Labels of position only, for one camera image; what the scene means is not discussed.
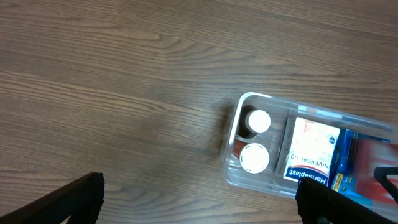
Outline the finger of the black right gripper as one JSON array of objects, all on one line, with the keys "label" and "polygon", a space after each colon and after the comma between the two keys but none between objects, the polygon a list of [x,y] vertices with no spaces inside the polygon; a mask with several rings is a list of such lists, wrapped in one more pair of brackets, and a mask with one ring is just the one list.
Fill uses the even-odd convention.
[{"label": "finger of the black right gripper", "polygon": [[374,178],[387,190],[390,196],[398,203],[397,187],[388,179],[388,175],[397,175],[398,167],[376,167]]}]

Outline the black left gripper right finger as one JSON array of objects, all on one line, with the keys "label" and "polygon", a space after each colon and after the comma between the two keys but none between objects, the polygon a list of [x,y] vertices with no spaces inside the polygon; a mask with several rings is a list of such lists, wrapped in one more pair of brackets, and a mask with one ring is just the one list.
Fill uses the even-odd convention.
[{"label": "black left gripper right finger", "polygon": [[309,177],[299,180],[295,199],[303,224],[394,224]]}]

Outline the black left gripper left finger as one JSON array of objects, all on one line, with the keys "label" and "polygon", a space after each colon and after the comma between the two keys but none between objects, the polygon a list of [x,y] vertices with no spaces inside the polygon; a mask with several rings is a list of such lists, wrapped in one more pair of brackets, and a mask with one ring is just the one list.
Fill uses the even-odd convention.
[{"label": "black left gripper left finger", "polygon": [[1,217],[1,223],[96,223],[104,203],[104,177],[90,172]]}]

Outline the red medicine box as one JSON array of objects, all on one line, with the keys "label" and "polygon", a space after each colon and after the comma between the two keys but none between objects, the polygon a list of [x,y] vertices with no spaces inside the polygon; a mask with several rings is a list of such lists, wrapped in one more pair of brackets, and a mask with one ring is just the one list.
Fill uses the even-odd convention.
[{"label": "red medicine box", "polygon": [[[354,162],[355,191],[373,201],[396,203],[374,178],[376,167],[397,167],[397,145],[370,139],[359,140]],[[397,187],[397,175],[387,177]]]}]

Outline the blue medicine box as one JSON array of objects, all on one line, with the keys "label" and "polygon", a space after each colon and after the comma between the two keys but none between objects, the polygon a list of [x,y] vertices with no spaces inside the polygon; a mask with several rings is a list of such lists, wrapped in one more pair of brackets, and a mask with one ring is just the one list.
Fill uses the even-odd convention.
[{"label": "blue medicine box", "polygon": [[331,171],[334,179],[329,180],[329,188],[357,203],[372,206],[373,201],[371,199],[360,195],[354,189],[356,183],[356,178],[354,177],[354,161],[358,140],[362,139],[390,143],[388,139],[357,133],[349,129],[340,131],[335,148],[334,168]]}]

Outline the white blue plaster box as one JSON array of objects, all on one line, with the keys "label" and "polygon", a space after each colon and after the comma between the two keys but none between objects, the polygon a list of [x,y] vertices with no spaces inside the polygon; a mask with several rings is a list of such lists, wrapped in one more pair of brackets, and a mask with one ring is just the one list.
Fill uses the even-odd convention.
[{"label": "white blue plaster box", "polygon": [[287,118],[275,174],[294,182],[309,177],[328,185],[340,128],[304,118]]}]

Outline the orange bottle white cap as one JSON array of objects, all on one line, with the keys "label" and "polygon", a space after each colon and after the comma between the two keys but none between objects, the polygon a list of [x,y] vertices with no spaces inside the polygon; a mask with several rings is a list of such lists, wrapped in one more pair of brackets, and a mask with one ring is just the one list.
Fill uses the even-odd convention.
[{"label": "orange bottle white cap", "polygon": [[247,143],[238,139],[234,141],[232,156],[250,174],[259,174],[265,171],[270,161],[268,150],[262,144]]}]

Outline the dark bottle white cap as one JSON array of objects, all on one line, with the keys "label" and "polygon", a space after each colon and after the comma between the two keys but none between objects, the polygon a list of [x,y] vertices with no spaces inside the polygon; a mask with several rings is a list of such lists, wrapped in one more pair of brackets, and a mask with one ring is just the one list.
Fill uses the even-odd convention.
[{"label": "dark bottle white cap", "polygon": [[264,133],[271,126],[271,117],[253,105],[243,106],[239,116],[238,135],[245,139]]}]

